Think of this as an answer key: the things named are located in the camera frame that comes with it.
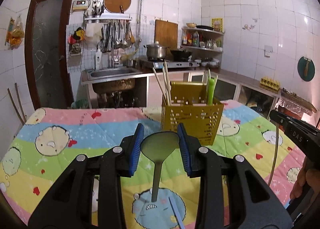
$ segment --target colorful quilt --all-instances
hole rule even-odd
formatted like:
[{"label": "colorful quilt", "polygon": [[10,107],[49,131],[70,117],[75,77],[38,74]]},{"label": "colorful quilt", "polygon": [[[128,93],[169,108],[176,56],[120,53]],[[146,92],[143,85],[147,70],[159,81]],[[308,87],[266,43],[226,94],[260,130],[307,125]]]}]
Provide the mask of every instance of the colorful quilt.
[{"label": "colorful quilt", "polygon": [[[236,101],[223,103],[223,117],[214,144],[209,148],[226,157],[242,154],[268,181],[275,149],[275,126]],[[140,108],[40,108],[23,126],[1,162],[0,189],[13,210],[28,224],[42,197],[78,154],[102,155],[119,145],[123,137],[132,135],[138,123],[144,125],[145,136],[160,130],[160,123],[148,118]],[[271,188],[286,206],[304,155],[282,131],[279,145]],[[177,227],[168,199],[172,196],[186,229],[193,229],[200,180],[187,177],[176,149],[163,164],[158,200],[151,203],[153,167],[141,154],[134,176],[121,179],[127,228]],[[97,223],[96,206],[93,203],[93,224]]]}]

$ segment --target human hand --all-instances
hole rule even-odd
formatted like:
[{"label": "human hand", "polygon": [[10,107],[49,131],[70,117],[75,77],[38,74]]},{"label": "human hand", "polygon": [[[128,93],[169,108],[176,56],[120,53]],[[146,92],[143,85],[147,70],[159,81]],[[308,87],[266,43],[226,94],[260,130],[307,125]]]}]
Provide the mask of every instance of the human hand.
[{"label": "human hand", "polygon": [[314,194],[310,200],[310,204],[313,203],[316,196],[320,192],[320,171],[316,169],[307,169],[307,165],[310,160],[305,157],[301,170],[298,173],[297,181],[295,182],[293,189],[290,193],[290,199],[293,200],[298,198],[302,194],[302,188],[307,182],[308,185],[313,189]]}]

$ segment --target green ladle head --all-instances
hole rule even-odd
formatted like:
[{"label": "green ladle head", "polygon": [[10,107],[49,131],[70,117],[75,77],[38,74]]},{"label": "green ladle head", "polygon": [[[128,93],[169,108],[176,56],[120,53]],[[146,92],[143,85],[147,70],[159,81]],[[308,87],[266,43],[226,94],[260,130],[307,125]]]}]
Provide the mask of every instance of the green ladle head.
[{"label": "green ladle head", "polygon": [[162,163],[176,148],[179,147],[179,136],[175,132],[153,133],[143,139],[140,147],[143,155],[155,164],[151,202],[156,202]]}]

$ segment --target yellow utensil holder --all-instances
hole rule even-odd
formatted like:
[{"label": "yellow utensil holder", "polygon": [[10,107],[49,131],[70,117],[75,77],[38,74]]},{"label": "yellow utensil holder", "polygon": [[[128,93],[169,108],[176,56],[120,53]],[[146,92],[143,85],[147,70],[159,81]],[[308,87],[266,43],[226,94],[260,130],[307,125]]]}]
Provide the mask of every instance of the yellow utensil holder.
[{"label": "yellow utensil holder", "polygon": [[213,145],[224,105],[215,98],[207,105],[206,84],[171,81],[171,100],[169,106],[162,97],[161,129],[176,132],[183,123],[187,134],[202,146]]}]

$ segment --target ladle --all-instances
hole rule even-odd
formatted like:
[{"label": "ladle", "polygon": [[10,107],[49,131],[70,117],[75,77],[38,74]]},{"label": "ladle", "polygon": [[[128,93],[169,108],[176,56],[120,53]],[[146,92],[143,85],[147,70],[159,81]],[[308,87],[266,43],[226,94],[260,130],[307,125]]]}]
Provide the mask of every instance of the ladle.
[{"label": "ladle", "polygon": [[155,164],[151,202],[156,202],[162,163],[176,148],[179,147],[179,136],[175,132],[153,133],[143,139],[140,147],[143,155]]}]

